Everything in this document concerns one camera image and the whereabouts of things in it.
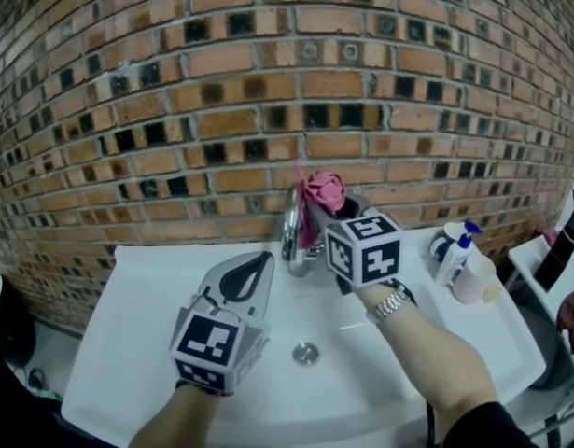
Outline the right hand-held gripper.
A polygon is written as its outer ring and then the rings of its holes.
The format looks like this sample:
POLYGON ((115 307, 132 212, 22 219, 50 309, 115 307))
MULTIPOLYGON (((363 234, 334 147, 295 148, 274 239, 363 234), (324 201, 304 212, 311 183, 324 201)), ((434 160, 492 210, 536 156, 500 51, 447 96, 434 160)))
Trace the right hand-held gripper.
POLYGON ((322 205, 311 205, 310 215, 314 224, 324 229, 326 263, 343 295, 399 274, 404 229, 367 198, 347 195, 346 218, 322 205))

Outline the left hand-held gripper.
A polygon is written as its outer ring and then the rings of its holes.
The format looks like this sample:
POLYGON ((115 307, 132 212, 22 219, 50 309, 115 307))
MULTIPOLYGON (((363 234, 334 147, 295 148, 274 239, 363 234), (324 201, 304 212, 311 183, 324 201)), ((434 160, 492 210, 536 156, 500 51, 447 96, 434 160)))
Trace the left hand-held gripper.
POLYGON ((170 354, 180 384, 212 395, 231 395, 261 358, 269 341, 263 318, 273 282, 271 252, 250 252, 212 267, 179 310, 170 354), (234 311, 216 302, 229 302, 234 311))

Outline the pink cloth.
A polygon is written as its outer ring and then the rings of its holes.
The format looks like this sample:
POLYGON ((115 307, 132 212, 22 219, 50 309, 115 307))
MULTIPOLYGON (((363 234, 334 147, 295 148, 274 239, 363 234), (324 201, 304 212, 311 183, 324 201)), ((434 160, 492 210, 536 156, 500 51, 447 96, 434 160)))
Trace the pink cloth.
POLYGON ((340 176, 334 173, 316 170, 305 175, 299 165, 295 166, 295 172, 299 179, 297 188, 301 190, 298 248, 308 249, 317 239, 317 225, 312 220, 309 204, 316 203, 331 216, 335 216, 345 203, 345 185, 340 176))

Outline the chrome faucet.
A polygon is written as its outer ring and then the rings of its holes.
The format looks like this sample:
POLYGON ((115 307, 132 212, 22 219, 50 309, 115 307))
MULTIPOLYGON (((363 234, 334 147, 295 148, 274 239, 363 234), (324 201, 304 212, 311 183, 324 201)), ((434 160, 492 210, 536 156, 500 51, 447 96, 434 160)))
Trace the chrome faucet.
POLYGON ((301 184, 288 190, 281 257, 292 276, 303 278, 311 271, 311 263, 324 255, 324 229, 317 217, 321 213, 317 203, 308 202, 304 197, 301 184))

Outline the person's left forearm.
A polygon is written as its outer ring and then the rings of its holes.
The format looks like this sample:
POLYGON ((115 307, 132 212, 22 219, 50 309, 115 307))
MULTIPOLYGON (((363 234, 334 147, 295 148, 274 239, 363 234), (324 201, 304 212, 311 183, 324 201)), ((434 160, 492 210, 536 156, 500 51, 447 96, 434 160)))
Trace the person's left forearm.
POLYGON ((163 408, 133 436, 128 448, 205 448, 222 400, 196 385, 178 385, 163 408))

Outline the person's right forearm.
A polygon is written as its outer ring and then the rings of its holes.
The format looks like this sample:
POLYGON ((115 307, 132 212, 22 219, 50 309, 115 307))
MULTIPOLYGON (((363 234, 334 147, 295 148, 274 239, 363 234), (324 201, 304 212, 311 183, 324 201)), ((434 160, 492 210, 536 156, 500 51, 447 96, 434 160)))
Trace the person's right forearm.
POLYGON ((481 355, 465 340, 403 301, 376 324, 416 390, 433 407, 441 436, 498 396, 481 355))

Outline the metal sink drain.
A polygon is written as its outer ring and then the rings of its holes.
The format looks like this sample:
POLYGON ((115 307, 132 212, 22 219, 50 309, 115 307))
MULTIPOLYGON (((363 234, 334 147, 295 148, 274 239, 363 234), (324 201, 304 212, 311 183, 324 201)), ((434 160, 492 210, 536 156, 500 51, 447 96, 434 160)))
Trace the metal sink drain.
POLYGON ((319 359, 318 348, 310 342, 299 342, 292 351, 293 360, 303 366, 311 367, 319 359))

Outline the silver wristwatch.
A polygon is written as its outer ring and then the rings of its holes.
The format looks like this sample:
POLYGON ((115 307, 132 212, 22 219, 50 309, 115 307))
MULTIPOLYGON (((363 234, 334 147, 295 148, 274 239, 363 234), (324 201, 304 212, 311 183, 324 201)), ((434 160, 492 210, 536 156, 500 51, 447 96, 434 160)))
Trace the silver wristwatch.
POLYGON ((366 312, 366 316, 374 325, 378 325, 396 313, 409 297, 404 290, 396 289, 392 294, 373 304, 366 312))

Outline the white toothbrush holder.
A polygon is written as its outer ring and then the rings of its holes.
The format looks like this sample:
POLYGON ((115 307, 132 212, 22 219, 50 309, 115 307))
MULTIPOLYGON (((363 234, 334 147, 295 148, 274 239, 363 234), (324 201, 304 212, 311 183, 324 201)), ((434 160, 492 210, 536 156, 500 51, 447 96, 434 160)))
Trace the white toothbrush holder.
POLYGON ((434 281, 441 285, 446 286, 452 278, 452 269, 455 264, 453 262, 446 262, 448 250, 457 244, 461 236, 466 233, 465 225, 458 222, 445 223, 436 233, 432 239, 428 252, 430 256, 436 259, 440 266, 435 272, 434 281))

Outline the white round bottle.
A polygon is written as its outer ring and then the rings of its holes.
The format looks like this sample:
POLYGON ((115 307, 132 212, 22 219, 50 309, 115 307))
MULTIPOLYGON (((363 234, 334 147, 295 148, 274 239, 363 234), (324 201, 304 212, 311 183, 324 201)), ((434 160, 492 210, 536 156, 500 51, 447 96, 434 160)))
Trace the white round bottle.
POLYGON ((488 257, 473 253, 468 256, 463 269, 454 281, 453 295, 463 304, 476 303, 494 284, 495 278, 495 264, 488 257))

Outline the white sink basin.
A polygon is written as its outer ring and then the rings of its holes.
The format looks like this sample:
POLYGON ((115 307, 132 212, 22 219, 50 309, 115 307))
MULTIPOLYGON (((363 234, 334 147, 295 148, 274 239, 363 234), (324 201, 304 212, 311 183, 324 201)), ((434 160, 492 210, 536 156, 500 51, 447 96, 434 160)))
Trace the white sink basin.
MULTIPOLYGON (((544 360, 503 289, 487 304, 459 302, 432 279, 433 230, 408 231, 402 283, 419 309, 481 355, 502 402, 515 399, 544 371, 544 360)), ((124 447, 170 398, 177 381, 170 343, 180 307, 216 264, 277 243, 122 246, 77 352, 63 396, 69 423, 124 447)), ((421 419, 426 404, 353 296, 317 266, 303 278, 278 262, 265 313, 270 340, 235 393, 221 401, 213 443, 296 446, 342 441, 421 419), (292 357, 313 343, 311 367, 292 357)))

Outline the white shelf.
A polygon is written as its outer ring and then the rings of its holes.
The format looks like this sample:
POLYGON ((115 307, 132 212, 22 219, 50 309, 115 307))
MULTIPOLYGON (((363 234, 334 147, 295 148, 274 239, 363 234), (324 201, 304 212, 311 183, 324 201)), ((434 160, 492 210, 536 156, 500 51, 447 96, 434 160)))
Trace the white shelf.
POLYGON ((514 266, 514 272, 522 276, 555 323, 562 302, 574 291, 574 252, 558 280, 551 289, 547 290, 535 279, 535 271, 548 251, 549 246, 544 236, 540 235, 512 248, 509 252, 509 259, 514 266))

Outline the black bottle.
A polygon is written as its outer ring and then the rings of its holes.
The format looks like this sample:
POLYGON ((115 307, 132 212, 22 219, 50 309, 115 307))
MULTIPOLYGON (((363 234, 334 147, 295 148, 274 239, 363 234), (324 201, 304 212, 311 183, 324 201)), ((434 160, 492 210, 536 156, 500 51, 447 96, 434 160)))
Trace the black bottle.
POLYGON ((574 252, 574 208, 546 257, 535 272, 535 279, 548 292, 561 276, 574 252))

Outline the black chair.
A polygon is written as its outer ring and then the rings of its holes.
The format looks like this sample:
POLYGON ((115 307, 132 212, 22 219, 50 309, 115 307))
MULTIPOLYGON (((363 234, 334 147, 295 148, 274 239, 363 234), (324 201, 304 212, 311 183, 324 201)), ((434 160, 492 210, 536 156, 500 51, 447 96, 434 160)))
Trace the black chair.
POLYGON ((3 279, 0 297, 0 448, 58 448, 59 425, 51 411, 11 370, 35 349, 35 327, 21 298, 3 279))

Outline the person's dark shirt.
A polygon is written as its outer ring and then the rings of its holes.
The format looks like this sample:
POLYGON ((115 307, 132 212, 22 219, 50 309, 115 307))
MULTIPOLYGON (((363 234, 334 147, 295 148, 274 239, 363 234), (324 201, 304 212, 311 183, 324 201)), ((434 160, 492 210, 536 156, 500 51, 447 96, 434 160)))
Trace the person's dark shirt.
POLYGON ((487 402, 460 417, 442 448, 538 448, 499 402, 487 402))

